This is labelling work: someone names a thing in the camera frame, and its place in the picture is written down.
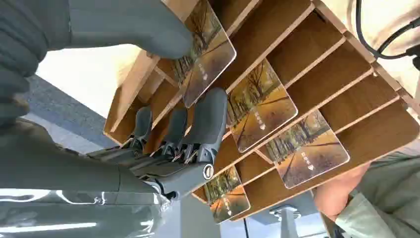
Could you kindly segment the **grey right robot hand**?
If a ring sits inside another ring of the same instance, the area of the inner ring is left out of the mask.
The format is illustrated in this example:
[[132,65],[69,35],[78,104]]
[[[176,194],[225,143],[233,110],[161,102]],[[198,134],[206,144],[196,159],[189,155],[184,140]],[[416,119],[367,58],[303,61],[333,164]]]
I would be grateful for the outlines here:
[[159,148],[144,148],[150,107],[128,140],[89,154],[54,142],[27,120],[28,78],[49,51],[131,44],[178,59],[193,36],[160,0],[3,0],[0,3],[0,235],[3,238],[151,238],[172,202],[209,181],[226,126],[227,95],[211,89],[177,110]]

